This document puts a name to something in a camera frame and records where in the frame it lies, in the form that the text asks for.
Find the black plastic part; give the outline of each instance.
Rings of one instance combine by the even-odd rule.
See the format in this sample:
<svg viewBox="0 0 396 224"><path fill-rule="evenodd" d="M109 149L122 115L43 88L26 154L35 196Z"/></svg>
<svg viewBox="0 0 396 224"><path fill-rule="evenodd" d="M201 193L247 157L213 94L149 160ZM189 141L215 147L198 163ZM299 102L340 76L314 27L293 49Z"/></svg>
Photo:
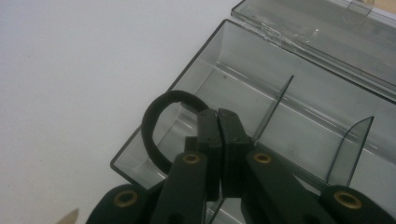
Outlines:
<svg viewBox="0 0 396 224"><path fill-rule="evenodd" d="M200 111L208 109L207 105L198 97L185 92L185 91L169 91L164 93L155 99L146 110L143 116L141 133L143 143L145 144L146 151L152 162L165 174L169 173L172 166L166 157L155 145L152 135L154 133L155 126L161 113L172 103L179 103L190 106L194 112L199 113Z"/></svg>
<svg viewBox="0 0 396 224"><path fill-rule="evenodd" d="M162 186L163 182L150 190L137 185L121 185L112 189L93 209L87 224L149 223Z"/></svg>
<svg viewBox="0 0 396 224"><path fill-rule="evenodd" d="M206 155L183 152L175 158L151 224L201 224L205 219Z"/></svg>
<svg viewBox="0 0 396 224"><path fill-rule="evenodd" d="M319 202L340 224L394 224L396 221L362 193L343 186L322 191Z"/></svg>
<svg viewBox="0 0 396 224"><path fill-rule="evenodd" d="M268 223L335 223L277 158L252 151L246 161L242 199L248 203L256 200Z"/></svg>
<svg viewBox="0 0 396 224"><path fill-rule="evenodd" d="M242 195L245 157L254 146L241 121L234 112L219 109L219 126L223 139L223 173L221 191L224 198L240 198Z"/></svg>
<svg viewBox="0 0 396 224"><path fill-rule="evenodd" d="M217 112L207 109L198 114L198 151L207 156L207 200L219 198L222 143Z"/></svg>
<svg viewBox="0 0 396 224"><path fill-rule="evenodd" d="M184 151L198 151L198 138L187 136L184 142Z"/></svg>
<svg viewBox="0 0 396 224"><path fill-rule="evenodd" d="M241 211L247 224L270 223L257 204L241 201Z"/></svg>

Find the white table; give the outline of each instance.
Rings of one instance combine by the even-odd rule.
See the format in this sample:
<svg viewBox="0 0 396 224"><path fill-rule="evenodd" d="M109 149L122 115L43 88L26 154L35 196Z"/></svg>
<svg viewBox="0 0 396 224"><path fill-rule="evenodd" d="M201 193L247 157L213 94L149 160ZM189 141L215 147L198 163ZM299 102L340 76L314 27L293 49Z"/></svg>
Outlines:
<svg viewBox="0 0 396 224"><path fill-rule="evenodd" d="M78 223L111 159L238 0L0 2L0 223Z"/></svg>

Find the black rubber o-ring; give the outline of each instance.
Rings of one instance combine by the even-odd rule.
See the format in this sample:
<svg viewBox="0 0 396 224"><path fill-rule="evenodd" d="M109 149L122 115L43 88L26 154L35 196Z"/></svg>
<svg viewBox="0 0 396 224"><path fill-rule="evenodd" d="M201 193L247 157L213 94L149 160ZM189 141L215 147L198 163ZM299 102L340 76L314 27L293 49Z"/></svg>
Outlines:
<svg viewBox="0 0 396 224"><path fill-rule="evenodd" d="M161 113L172 103L183 103L201 112L209 107L198 97L185 91L169 91L155 99L145 112L142 120L141 133L146 151L152 162L165 174L169 173L172 162L170 162L155 146L152 139L155 126Z"/></svg>

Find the transparent lid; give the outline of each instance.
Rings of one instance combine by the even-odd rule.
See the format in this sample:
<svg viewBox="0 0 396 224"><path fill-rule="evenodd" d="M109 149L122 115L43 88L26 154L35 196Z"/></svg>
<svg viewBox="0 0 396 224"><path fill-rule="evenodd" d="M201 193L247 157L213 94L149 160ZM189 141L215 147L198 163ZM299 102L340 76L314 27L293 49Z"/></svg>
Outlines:
<svg viewBox="0 0 396 224"><path fill-rule="evenodd" d="M395 15L373 0L246 0L232 14L282 48L396 99Z"/></svg>

